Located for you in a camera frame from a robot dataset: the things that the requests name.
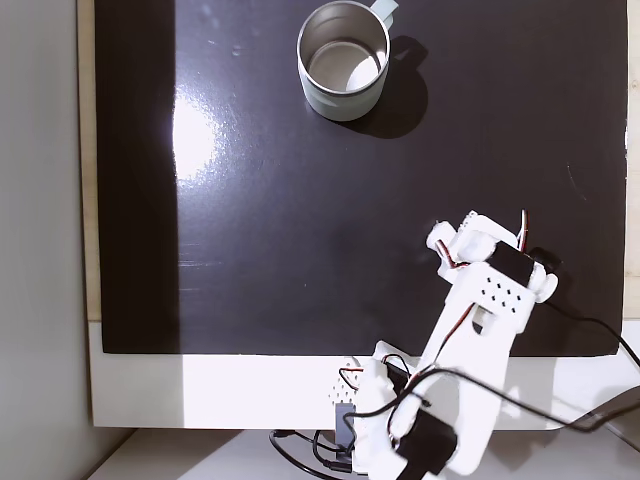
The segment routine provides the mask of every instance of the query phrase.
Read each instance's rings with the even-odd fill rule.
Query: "mug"
[[[298,35],[298,73],[311,107],[337,122],[371,110],[389,67],[389,28],[394,0],[369,8],[339,0],[314,11]]]

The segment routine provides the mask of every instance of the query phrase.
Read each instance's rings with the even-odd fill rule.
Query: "wire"
[[[387,360],[389,358],[397,358],[402,362],[402,366],[404,367],[404,371],[407,372],[407,376],[411,376],[411,372],[409,371],[409,366],[407,365],[407,362],[404,361],[404,358],[402,358],[401,355],[398,355],[397,353],[389,353],[387,355],[385,355],[384,357],[382,357],[382,363],[387,363]]]
[[[307,465],[302,463],[300,460],[291,456],[284,448],[282,448],[282,446],[276,440],[276,435],[278,434],[278,432],[279,430],[272,430],[271,433],[269,434],[269,441],[271,442],[271,445],[273,445],[273,448],[275,448],[278,451],[278,453],[282,455],[284,459],[287,460],[294,467],[302,470],[305,473],[308,473],[309,475],[313,475],[314,477],[321,478],[322,480],[343,480],[341,478],[333,477],[331,475],[327,475],[326,473],[319,472],[318,470],[314,470],[313,468],[308,467]]]
[[[466,267],[467,265],[469,265],[468,262],[460,262],[460,263],[454,262],[453,258],[451,258],[451,254],[449,253],[449,249],[446,247],[446,245],[442,240],[437,240],[436,246],[440,251],[440,256],[446,258],[450,268],[460,268],[460,267]]]
[[[527,237],[529,236],[529,212],[522,209],[522,226],[518,233],[518,250],[524,253],[527,248]]]
[[[293,435],[296,435],[297,437],[300,437],[305,442],[313,443],[313,439],[307,437],[306,435],[304,435],[304,434],[302,434],[302,433],[300,433],[298,431],[294,430]],[[325,445],[324,443],[320,443],[320,442],[318,442],[318,447],[324,448],[325,450],[328,450],[329,452],[334,452],[334,453],[344,452],[344,448],[330,447],[329,445]]]
[[[343,372],[364,372],[364,368],[339,368],[338,369],[338,375],[340,375],[340,378],[342,378],[342,380],[344,380],[344,383],[347,384],[347,386],[354,391],[358,391],[358,387],[356,387],[355,385],[353,385],[349,379],[346,377],[346,375]]]
[[[462,322],[464,322],[464,320],[467,318],[467,316],[469,315],[469,312],[471,311],[471,309],[473,308],[475,304],[471,304],[469,305],[469,307],[465,310],[465,312],[462,314],[462,317],[460,317],[460,320],[458,320],[456,322],[456,324],[453,326],[453,328],[451,329],[451,331],[449,333],[447,333],[447,336],[444,337],[444,340],[442,342],[442,345],[440,345],[440,349],[438,350],[438,353],[436,354],[436,358],[434,360],[434,362],[438,359],[438,357],[440,356],[440,352],[442,352],[442,349],[444,348],[444,346],[447,344],[447,342],[449,341],[449,339],[451,338],[451,336],[456,333],[456,330],[458,330],[458,327],[460,327],[460,325],[462,325]]]
[[[640,358],[638,358],[638,355],[636,354],[636,352],[634,352],[631,346],[627,343],[627,341],[624,338],[622,338],[622,335],[620,335],[618,332],[616,332],[613,328],[611,328],[609,325],[604,323],[602,320],[598,320],[597,318],[581,317],[579,315],[573,315],[567,312],[566,310],[564,310],[563,308],[559,307],[555,303],[552,303],[548,300],[544,302],[543,305],[546,305],[547,307],[551,308],[552,310],[555,310],[556,312],[558,312],[561,315],[564,315],[567,318],[570,318],[571,320],[576,320],[578,322],[596,323],[600,325],[601,327],[606,329],[612,336],[614,336],[618,340],[618,342],[620,342],[620,344],[624,347],[624,349],[627,351],[629,356],[633,359],[635,364],[640,368]]]
[[[637,408],[640,408],[640,402],[636,402],[630,406],[627,407],[623,407],[623,408],[619,408],[617,410],[612,411],[611,413],[609,413],[608,415],[604,415],[602,417],[600,417],[598,420],[594,421],[593,423],[591,423],[591,425],[587,425],[587,426],[582,426],[573,422],[566,422],[565,420],[555,417],[549,413],[546,413],[542,410],[539,410],[536,407],[533,407],[531,405],[528,405],[524,402],[520,402],[519,400],[516,400],[515,398],[510,397],[509,395],[507,395],[504,392],[501,392],[500,390],[492,387],[491,385],[487,385],[486,383],[471,377],[470,375],[467,375],[465,373],[459,372],[457,370],[450,370],[450,369],[446,369],[446,368],[433,368],[431,370],[423,370],[422,372],[420,372],[419,374],[417,374],[416,376],[413,377],[413,379],[409,382],[409,386],[407,388],[405,388],[402,392],[400,392],[400,394],[394,398],[392,401],[390,401],[389,403],[387,403],[386,405],[378,408],[377,410],[374,410],[372,412],[347,412],[342,416],[342,421],[345,423],[345,425],[347,426],[347,428],[349,428],[349,430],[351,431],[351,433],[354,436],[354,439],[351,441],[351,443],[349,444],[349,446],[347,447],[347,453],[351,453],[351,451],[353,450],[353,447],[355,445],[355,436],[356,436],[356,431],[353,428],[353,426],[349,423],[349,421],[347,420],[348,418],[371,418],[371,417],[375,417],[377,415],[380,415],[384,412],[386,412],[387,410],[389,410],[390,408],[394,408],[398,405],[400,405],[400,403],[402,403],[402,401],[407,398],[409,395],[411,395],[411,393],[413,392],[413,390],[416,388],[416,386],[418,386],[418,384],[424,380],[426,380],[427,378],[429,378],[432,375],[436,375],[436,374],[447,374],[447,375],[453,375],[456,376],[458,378],[461,378],[463,380],[466,380],[468,382],[473,383],[474,385],[477,385],[480,388],[483,388],[491,393],[493,393],[494,395],[500,397],[502,400],[511,403],[517,407],[520,407],[521,409],[532,413],[534,415],[537,415],[539,417],[542,417],[546,420],[549,420],[551,422],[557,423],[563,427],[566,427],[570,430],[574,430],[577,432],[581,432],[581,433],[591,433],[594,432],[595,430],[597,430],[598,428],[600,428],[602,425],[604,425],[607,422],[610,422],[611,420],[618,418],[622,415],[625,415]]]
[[[318,442],[319,438],[320,438],[320,430],[316,430],[316,433],[313,435],[313,441],[311,442],[313,456],[316,457],[316,460],[318,460],[324,467],[329,468],[329,460],[322,457],[320,455],[320,452],[318,452],[318,446],[320,445],[320,443]]]

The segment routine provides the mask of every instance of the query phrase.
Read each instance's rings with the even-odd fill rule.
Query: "white table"
[[[625,317],[640,317],[640,0],[629,0],[629,126]],[[93,420],[97,426],[177,428],[334,428],[332,406],[343,357],[106,355],[100,324],[95,166],[93,1],[78,2],[84,238]],[[623,336],[640,352],[640,321]],[[575,420],[640,385],[628,356],[512,358],[508,393]],[[499,429],[555,425],[503,408]]]

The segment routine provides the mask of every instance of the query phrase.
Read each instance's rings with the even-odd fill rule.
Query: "white robotic arm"
[[[523,212],[518,236],[473,211],[457,232],[448,222],[436,224],[427,246],[440,255],[438,274],[452,287],[411,373],[446,368],[502,390],[515,336],[524,331],[535,303],[546,301],[558,284],[524,253],[527,223]],[[409,359],[379,342],[362,375],[358,411],[395,398],[383,363],[389,354]],[[395,410],[355,419],[353,470],[372,480],[434,478],[444,468],[469,475],[480,463],[500,406],[500,398],[472,383],[433,375]]]

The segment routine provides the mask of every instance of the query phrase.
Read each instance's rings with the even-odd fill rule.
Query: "black surface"
[[[511,245],[499,242],[493,254],[487,259],[487,263],[523,287],[527,288],[529,285],[534,261],[529,255],[516,250]]]
[[[96,0],[104,350],[419,354],[449,289],[435,220],[517,231],[522,207],[556,302],[620,331],[626,3],[404,0],[345,125],[298,79],[321,3]],[[538,307],[513,353],[615,348]]]

